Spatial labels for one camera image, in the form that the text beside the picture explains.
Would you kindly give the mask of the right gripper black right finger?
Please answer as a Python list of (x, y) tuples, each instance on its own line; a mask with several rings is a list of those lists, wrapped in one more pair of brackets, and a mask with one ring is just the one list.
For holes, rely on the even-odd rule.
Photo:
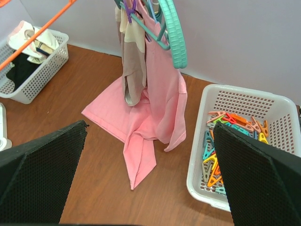
[(301, 159), (233, 131), (241, 137), (246, 166), (241, 175), (226, 174), (216, 148), (222, 179), (236, 226), (301, 224)]

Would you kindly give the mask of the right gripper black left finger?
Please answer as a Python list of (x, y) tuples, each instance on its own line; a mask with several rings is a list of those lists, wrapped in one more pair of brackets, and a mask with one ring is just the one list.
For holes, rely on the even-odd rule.
[(84, 120), (0, 153), (0, 222), (58, 224), (84, 149)]

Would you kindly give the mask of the orange plastic hanger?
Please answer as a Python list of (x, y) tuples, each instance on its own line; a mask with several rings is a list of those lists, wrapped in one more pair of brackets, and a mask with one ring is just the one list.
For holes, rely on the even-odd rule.
[(26, 49), (38, 36), (40, 36), (46, 29), (49, 28), (62, 14), (64, 14), (76, 0), (69, 0), (68, 3), (56, 14), (54, 15), (36, 34), (34, 34), (25, 44), (18, 48), (10, 57), (8, 57), (0, 65), (0, 69), (5, 68), (12, 60), (14, 60), (24, 49)]

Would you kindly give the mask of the black underwear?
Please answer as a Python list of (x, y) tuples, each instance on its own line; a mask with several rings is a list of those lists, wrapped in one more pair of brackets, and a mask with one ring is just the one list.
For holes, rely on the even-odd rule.
[(40, 66), (39, 64), (31, 63), (27, 60), (28, 55), (21, 53), (11, 62), (11, 69), (7, 72), (6, 77), (13, 81), (17, 90), (35, 70)]

